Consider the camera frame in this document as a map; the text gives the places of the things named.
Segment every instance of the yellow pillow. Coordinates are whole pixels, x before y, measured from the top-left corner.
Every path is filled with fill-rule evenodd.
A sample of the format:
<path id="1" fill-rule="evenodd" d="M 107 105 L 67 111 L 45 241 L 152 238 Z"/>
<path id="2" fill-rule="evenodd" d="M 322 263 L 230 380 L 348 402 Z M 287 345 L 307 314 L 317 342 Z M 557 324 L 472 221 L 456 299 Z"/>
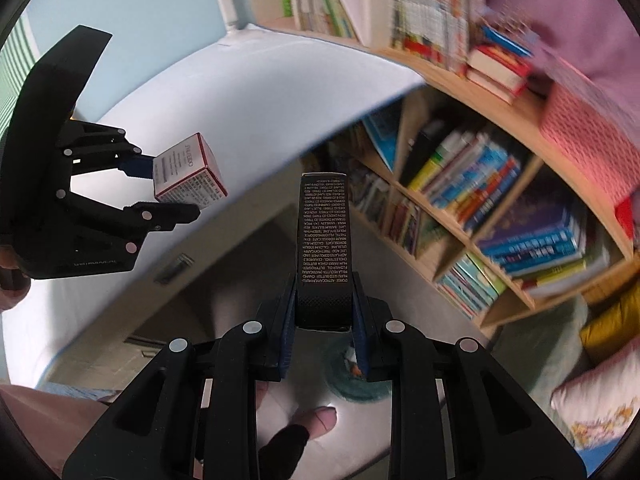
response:
<path id="1" fill-rule="evenodd" d="M 582 346 L 596 365 L 637 335 L 640 335 L 640 282 L 580 330 Z"/>

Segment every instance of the pink bedding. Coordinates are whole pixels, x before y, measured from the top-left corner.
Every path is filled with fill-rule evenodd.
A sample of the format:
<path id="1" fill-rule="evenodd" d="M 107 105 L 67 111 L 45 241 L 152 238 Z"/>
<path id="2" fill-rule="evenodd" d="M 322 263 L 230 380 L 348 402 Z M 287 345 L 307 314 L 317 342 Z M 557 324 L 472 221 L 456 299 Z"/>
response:
<path id="1" fill-rule="evenodd" d="M 625 132 L 640 146 L 640 37 L 617 0 L 487 0 L 500 10 L 518 7 L 533 20 L 542 44 L 535 65 L 544 71 L 559 56 L 588 76 L 628 113 Z"/>

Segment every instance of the pink storage box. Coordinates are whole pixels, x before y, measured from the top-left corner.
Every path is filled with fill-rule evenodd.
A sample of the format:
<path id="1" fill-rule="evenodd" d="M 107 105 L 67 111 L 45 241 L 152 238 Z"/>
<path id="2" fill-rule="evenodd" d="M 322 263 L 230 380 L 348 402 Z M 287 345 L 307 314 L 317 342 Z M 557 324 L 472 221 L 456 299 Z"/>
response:
<path id="1" fill-rule="evenodd" d="M 634 121 L 586 76 L 557 60 L 540 133 L 618 204 L 640 184 L 640 150 L 622 133 Z"/>

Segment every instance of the green curtain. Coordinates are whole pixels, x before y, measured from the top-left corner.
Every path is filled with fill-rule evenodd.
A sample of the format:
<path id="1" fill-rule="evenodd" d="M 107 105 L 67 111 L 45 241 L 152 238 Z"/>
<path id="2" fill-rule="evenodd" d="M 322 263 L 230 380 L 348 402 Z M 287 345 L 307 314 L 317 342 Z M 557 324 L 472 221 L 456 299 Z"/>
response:
<path id="1" fill-rule="evenodd" d="M 21 16 L 0 50 L 0 136 L 9 125 L 20 89 L 35 62 Z"/>

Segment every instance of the light blue wall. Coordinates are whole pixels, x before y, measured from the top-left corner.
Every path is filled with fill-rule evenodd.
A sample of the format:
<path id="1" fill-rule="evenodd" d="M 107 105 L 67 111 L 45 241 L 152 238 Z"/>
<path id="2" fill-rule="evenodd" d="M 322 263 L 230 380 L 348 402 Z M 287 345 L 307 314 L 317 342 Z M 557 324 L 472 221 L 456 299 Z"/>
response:
<path id="1" fill-rule="evenodd" d="M 246 9 L 239 1 L 241 21 Z M 41 52 L 82 24 L 113 34 L 78 109 L 97 121 L 142 83 L 225 35 L 217 0 L 32 0 L 27 8 Z"/>

